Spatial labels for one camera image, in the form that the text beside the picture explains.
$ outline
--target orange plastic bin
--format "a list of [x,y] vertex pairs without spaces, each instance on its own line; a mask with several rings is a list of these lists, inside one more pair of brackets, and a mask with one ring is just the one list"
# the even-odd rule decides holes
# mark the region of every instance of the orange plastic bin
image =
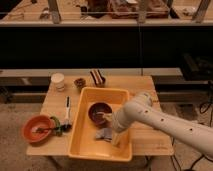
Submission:
[[88,110],[94,103],[107,103],[116,112],[129,99],[123,89],[85,87],[80,96],[78,112],[69,143],[69,157],[91,160],[127,162],[132,159],[130,130],[122,134],[118,146],[94,139],[98,127],[90,120]]

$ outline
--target white object in bin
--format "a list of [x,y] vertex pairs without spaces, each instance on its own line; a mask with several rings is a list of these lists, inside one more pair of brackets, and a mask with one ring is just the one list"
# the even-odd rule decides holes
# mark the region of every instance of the white object in bin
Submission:
[[55,73],[51,76],[51,82],[54,84],[55,88],[58,91],[63,91],[65,88],[64,84],[64,74],[62,73]]

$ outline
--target metal rod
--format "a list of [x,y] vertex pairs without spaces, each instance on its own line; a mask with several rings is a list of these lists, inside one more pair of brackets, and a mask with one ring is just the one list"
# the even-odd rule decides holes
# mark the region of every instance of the metal rod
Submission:
[[148,8],[149,0],[141,0],[139,2],[139,12],[138,12],[138,23],[145,23],[146,21],[146,13]]
[[52,20],[54,24],[59,24],[61,22],[61,16],[58,10],[58,4],[56,0],[48,0],[50,13],[52,15]]
[[210,2],[211,0],[201,0],[197,12],[192,17],[192,20],[195,20],[196,23],[201,23],[204,20]]

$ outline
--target cloth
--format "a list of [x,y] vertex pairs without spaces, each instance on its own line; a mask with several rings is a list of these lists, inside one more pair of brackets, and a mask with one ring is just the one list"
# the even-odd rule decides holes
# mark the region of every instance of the cloth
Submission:
[[107,142],[110,142],[112,140],[112,128],[102,128],[97,131],[95,135],[96,140],[103,139]]

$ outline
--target spoon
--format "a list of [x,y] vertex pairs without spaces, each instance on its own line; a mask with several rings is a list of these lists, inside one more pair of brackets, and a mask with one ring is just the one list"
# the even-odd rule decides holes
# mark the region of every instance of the spoon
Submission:
[[54,127],[54,128],[40,128],[40,127],[34,127],[32,132],[34,133],[43,133],[45,130],[57,130],[59,128],[62,129],[62,131],[67,132],[71,129],[72,125],[61,125],[60,127]]

